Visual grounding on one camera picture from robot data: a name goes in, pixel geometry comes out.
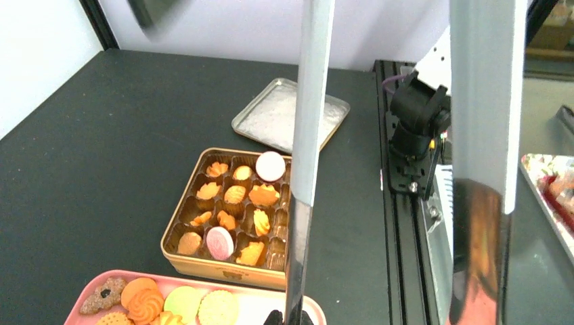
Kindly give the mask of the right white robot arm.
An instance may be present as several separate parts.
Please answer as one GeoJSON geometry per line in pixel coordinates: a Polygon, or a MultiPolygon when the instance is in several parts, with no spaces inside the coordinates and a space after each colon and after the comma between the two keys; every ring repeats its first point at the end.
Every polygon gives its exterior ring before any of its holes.
{"type": "Polygon", "coordinates": [[[447,27],[427,54],[393,93],[390,111],[398,118],[391,138],[393,152],[422,160],[430,143],[451,125],[451,37],[447,27]]]}

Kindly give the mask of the clear plastic tin lid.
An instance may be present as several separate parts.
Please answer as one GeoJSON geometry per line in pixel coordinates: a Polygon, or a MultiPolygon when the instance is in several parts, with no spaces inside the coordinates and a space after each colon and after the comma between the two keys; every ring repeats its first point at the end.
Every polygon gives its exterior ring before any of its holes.
{"type": "MultiPolygon", "coordinates": [[[[276,78],[255,96],[232,120],[232,129],[244,137],[266,146],[292,153],[296,112],[297,83],[276,78]]],[[[319,128],[320,149],[328,143],[347,117],[349,103],[337,97],[325,97],[324,113],[319,128]]]]}

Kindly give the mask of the gold cookie tin box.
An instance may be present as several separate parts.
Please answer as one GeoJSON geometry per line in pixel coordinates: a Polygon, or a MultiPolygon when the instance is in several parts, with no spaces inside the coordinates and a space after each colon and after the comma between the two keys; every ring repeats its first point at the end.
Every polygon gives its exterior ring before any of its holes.
{"type": "Polygon", "coordinates": [[[181,274],[282,290],[286,285],[291,157],[274,182],[255,170],[258,152],[206,149],[187,182],[161,240],[161,251],[181,274]],[[213,259],[207,232],[221,226],[234,252],[213,259]]]}

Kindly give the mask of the green round cookie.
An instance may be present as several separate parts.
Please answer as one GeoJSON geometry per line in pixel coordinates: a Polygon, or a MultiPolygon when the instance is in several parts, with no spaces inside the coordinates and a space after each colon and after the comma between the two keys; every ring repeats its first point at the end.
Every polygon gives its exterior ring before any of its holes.
{"type": "Polygon", "coordinates": [[[202,293],[191,286],[180,286],[171,291],[164,302],[164,311],[181,316],[184,324],[195,322],[202,293]]]}

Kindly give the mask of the pink plastic tray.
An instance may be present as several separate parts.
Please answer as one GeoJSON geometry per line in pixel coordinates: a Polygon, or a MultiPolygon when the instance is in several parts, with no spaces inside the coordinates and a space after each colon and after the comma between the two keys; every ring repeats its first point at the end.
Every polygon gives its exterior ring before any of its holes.
{"type": "Polygon", "coordinates": [[[67,324],[279,324],[283,292],[112,270],[79,296],[67,324]]]}

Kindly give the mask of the pink round cookie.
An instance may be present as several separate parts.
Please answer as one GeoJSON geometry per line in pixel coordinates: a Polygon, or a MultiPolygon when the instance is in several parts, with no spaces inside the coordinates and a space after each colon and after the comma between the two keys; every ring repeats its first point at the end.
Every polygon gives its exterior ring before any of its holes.
{"type": "Polygon", "coordinates": [[[213,259],[218,261],[228,259],[234,252],[234,240],[224,227],[212,227],[206,234],[205,242],[213,259]]]}
{"type": "Polygon", "coordinates": [[[281,179],[285,174],[286,163],[277,152],[267,151],[258,157],[255,170],[263,181],[274,182],[281,179]]]}

